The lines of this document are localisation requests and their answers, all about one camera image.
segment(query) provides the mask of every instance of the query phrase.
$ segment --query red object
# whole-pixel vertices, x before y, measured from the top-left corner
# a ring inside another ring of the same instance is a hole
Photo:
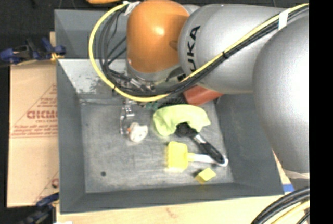
[[[198,106],[208,101],[214,100],[222,96],[223,94],[196,85],[191,89],[188,89],[185,92],[183,92],[183,95],[185,96],[186,101],[190,105]]]

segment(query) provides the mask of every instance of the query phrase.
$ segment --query blue clamp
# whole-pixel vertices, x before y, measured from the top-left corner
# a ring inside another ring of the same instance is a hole
[[[36,46],[31,39],[26,39],[24,45],[1,51],[0,60],[8,64],[18,64],[29,60],[49,60],[53,53],[63,56],[66,54],[66,48],[62,45],[53,47],[46,37],[42,38],[41,46]]]
[[[55,219],[53,215],[55,213],[55,208],[51,204],[52,202],[59,199],[59,193],[52,194],[36,203],[38,208],[34,213],[28,215],[24,220],[18,222],[17,224],[40,224],[46,218],[50,217]]]

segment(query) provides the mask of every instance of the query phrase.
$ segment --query cardboard box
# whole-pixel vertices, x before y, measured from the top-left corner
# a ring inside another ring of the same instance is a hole
[[[10,70],[7,206],[30,206],[59,189],[56,65]]]

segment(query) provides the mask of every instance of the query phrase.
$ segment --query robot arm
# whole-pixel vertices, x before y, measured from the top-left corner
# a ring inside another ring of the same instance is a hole
[[[180,35],[182,68],[190,74],[276,14],[283,18],[285,11],[248,5],[200,8]],[[253,93],[261,124],[286,175],[295,189],[309,185],[308,10],[238,51],[199,84],[223,94]]]
[[[89,54],[94,65],[93,40]],[[308,55],[308,5],[198,8],[147,0],[127,22],[129,76],[109,71],[109,78],[101,78],[138,102],[156,101],[193,84],[223,94],[253,93],[272,148],[299,189],[310,183]],[[185,79],[170,86],[169,75],[179,69]]]

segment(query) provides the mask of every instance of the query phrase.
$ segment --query yellow sponge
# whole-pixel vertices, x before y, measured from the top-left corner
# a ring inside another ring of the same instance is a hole
[[[187,145],[170,142],[167,148],[167,163],[169,171],[182,172],[188,166]]]
[[[201,184],[204,184],[206,181],[214,178],[216,173],[211,168],[206,168],[202,172],[196,175],[195,179],[199,181]]]

